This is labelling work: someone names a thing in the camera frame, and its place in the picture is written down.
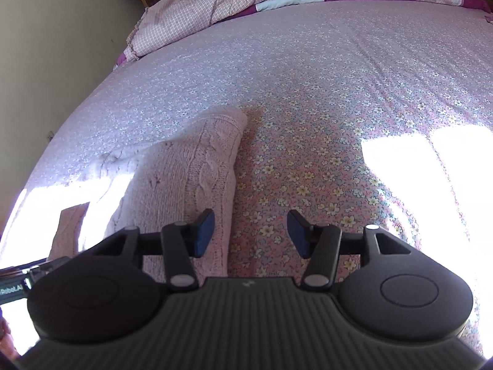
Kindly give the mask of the pink knitted sweater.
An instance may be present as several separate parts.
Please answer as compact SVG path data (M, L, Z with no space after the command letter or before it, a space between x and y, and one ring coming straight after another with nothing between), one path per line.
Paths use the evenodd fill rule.
M199 280L225 277L236 188L234 165L247 116L230 106L207 109L170 139L101 155L79 177L91 196L60 214L49 259L75 257L127 226L143 233L213 210L206 253L192 264Z

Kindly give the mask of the floral pink bed sheet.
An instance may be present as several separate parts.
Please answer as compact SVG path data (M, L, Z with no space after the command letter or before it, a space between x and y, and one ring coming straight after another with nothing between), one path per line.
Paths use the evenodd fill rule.
M291 209L378 224L461 276L466 342L492 355L492 21L427 2L316 2L230 19L112 72L45 149L1 241L8 267L48 255L88 203L98 243L139 149L218 105L248 118L228 242L235 277L299 277Z

